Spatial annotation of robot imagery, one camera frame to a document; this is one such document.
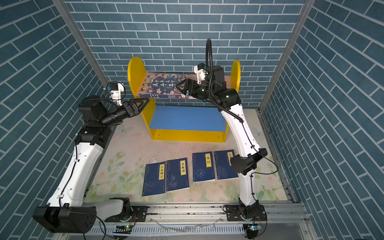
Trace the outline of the colourful illustrated thick book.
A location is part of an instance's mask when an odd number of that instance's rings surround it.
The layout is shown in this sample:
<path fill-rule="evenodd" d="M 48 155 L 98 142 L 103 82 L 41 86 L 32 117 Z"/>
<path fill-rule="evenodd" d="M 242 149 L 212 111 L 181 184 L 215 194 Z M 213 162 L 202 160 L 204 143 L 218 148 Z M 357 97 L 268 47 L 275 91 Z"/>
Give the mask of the colourful illustrated thick book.
<path fill-rule="evenodd" d="M 187 78 L 182 74 L 146 73 L 139 86 L 140 98 L 185 99 L 177 89 L 177 84 Z"/>

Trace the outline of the blue book yellow label Yijing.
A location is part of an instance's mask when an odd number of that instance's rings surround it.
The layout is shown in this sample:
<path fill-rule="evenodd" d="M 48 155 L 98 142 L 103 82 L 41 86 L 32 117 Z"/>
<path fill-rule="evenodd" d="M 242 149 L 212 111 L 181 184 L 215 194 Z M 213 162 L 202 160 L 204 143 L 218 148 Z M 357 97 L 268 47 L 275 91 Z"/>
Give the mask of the blue book yellow label Yijing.
<path fill-rule="evenodd" d="M 193 182 L 208 182 L 216 179 L 212 152 L 193 153 Z"/>

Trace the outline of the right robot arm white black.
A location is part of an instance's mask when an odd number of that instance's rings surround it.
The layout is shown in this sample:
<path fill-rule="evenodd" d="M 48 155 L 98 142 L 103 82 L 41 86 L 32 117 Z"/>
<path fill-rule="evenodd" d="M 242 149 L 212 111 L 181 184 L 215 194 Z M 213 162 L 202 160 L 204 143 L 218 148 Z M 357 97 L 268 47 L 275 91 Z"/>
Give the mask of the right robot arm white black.
<path fill-rule="evenodd" d="M 255 177 L 257 163 L 266 159 L 268 151 L 261 148 L 252 135 L 246 119 L 241 99 L 236 89 L 228 88 L 224 70 L 213 62 L 212 41 L 206 42 L 206 61 L 194 67 L 196 80 L 185 79 L 177 84 L 178 91 L 186 96 L 204 102 L 209 101 L 218 108 L 229 125 L 238 147 L 238 155 L 230 159 L 232 168 L 240 180 L 239 214 L 244 220 L 266 222 L 264 206 L 256 196 Z"/>

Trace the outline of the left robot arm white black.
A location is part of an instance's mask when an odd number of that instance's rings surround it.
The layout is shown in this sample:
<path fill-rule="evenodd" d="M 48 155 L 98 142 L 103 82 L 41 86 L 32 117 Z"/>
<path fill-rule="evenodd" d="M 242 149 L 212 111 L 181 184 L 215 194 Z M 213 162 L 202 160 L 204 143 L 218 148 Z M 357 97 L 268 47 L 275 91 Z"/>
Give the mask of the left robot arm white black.
<path fill-rule="evenodd" d="M 84 204 L 93 171 L 107 146 L 111 127 L 139 115 L 148 98 L 129 99 L 108 111 L 98 96 L 84 98 L 79 111 L 85 123 L 75 138 L 69 166 L 58 187 L 43 207 L 36 207 L 33 219 L 51 233 L 85 234 L 103 221 L 130 222 L 133 209 L 129 198 L 115 198 L 103 204 Z"/>

